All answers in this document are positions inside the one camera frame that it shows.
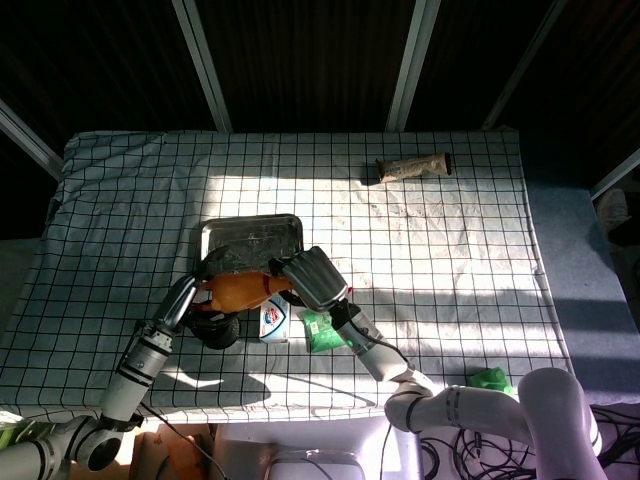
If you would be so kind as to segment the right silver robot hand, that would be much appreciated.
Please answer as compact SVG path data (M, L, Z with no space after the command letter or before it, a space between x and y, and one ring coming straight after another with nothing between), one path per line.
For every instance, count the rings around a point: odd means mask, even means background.
M280 296L291 306L329 311L348 294L348 285L327 254L319 247L291 257L272 258L270 273L285 277L291 287Z

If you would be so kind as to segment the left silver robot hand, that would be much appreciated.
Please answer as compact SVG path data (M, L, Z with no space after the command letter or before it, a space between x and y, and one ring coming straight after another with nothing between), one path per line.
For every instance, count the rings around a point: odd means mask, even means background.
M156 329L174 332L196 296L199 286L228 252L229 246L220 246L198 261L191 273L180 277L165 295L151 325Z

